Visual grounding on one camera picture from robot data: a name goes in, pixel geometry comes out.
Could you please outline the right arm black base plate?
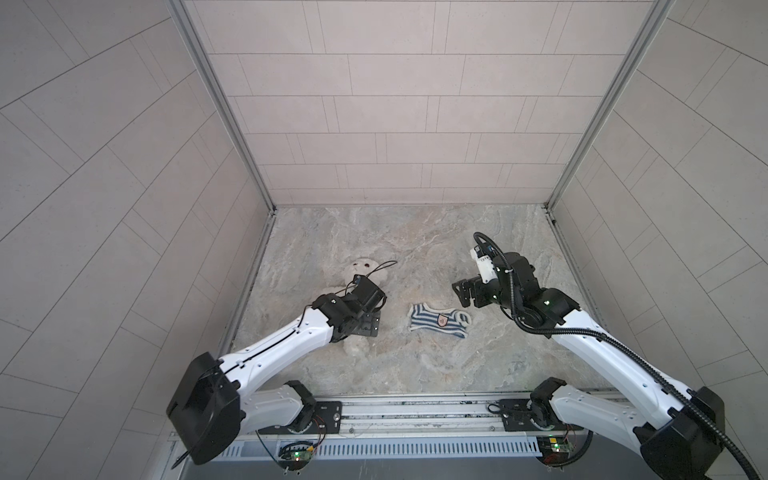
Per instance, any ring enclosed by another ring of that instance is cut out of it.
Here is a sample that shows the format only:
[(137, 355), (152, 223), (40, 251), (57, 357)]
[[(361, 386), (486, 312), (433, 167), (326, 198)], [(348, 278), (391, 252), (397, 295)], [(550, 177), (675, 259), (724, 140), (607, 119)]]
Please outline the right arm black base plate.
[(501, 399), (491, 402), (486, 409), (489, 413), (501, 418), (505, 432), (531, 432), (532, 434), (564, 434), (566, 429), (576, 432), (583, 431), (580, 426), (566, 425), (557, 420), (551, 420), (544, 427), (535, 422), (533, 412), (528, 408), (526, 399)]

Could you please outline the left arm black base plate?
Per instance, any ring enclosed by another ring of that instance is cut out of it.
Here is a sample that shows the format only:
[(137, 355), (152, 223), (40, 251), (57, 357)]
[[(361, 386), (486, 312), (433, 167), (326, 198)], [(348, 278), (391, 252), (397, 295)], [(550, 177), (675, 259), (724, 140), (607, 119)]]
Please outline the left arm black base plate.
[(319, 401), (309, 423), (299, 429), (296, 426), (269, 426), (259, 430), (261, 435), (318, 435), (338, 434), (342, 418), (341, 401)]

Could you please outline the blue white striped sweater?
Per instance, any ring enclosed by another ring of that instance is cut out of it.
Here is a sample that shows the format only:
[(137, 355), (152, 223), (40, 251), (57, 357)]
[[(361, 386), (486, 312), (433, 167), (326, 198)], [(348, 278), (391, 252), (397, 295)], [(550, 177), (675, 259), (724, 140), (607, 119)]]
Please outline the blue white striped sweater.
[(426, 330), (466, 339), (472, 317), (459, 309), (433, 309), (426, 303), (413, 304), (408, 312), (411, 331)]

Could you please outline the white teddy bear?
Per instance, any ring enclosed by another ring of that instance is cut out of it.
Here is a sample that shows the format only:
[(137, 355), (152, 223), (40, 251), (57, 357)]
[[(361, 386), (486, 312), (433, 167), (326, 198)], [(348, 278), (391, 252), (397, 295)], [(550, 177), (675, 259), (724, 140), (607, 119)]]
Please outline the white teddy bear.
[[(383, 279), (387, 278), (387, 272), (385, 271), (383, 264), (370, 258), (358, 258), (353, 260), (352, 263), (347, 266), (345, 274), (348, 276), (349, 282), (346, 286), (336, 287), (333, 293), (336, 293), (338, 296), (344, 295), (342, 290), (350, 286), (350, 282), (355, 274), (367, 275), (375, 284), (376, 282), (373, 279), (375, 274), (382, 276)], [(353, 359), (360, 359), (365, 356), (370, 347), (370, 340), (373, 338), (375, 337), (333, 336), (334, 342), (338, 343), (344, 353)]]

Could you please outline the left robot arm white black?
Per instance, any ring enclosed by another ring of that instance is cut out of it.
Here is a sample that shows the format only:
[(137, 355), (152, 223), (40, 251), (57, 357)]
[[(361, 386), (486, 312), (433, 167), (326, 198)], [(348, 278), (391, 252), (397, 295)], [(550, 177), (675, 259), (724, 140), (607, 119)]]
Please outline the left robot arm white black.
[(295, 320), (244, 349), (220, 358), (204, 352), (189, 363), (166, 408), (185, 447), (183, 459), (202, 465), (242, 433), (269, 426), (301, 431), (312, 423), (316, 400), (301, 382), (263, 386), (314, 350), (377, 335), (386, 294), (364, 275), (351, 285), (342, 296), (319, 296)]

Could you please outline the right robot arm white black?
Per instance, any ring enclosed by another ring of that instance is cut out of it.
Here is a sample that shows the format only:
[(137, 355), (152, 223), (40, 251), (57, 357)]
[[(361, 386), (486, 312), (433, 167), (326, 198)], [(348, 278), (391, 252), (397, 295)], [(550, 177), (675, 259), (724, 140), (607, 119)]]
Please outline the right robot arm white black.
[(703, 479), (725, 442), (724, 403), (689, 389), (605, 331), (571, 297), (544, 289), (528, 260), (487, 244), (470, 252), (478, 275), (453, 283), (463, 306), (497, 304), (524, 332), (553, 339), (590, 365), (626, 399), (619, 405), (550, 377), (530, 394), (533, 423), (576, 425), (638, 454), (662, 479)]

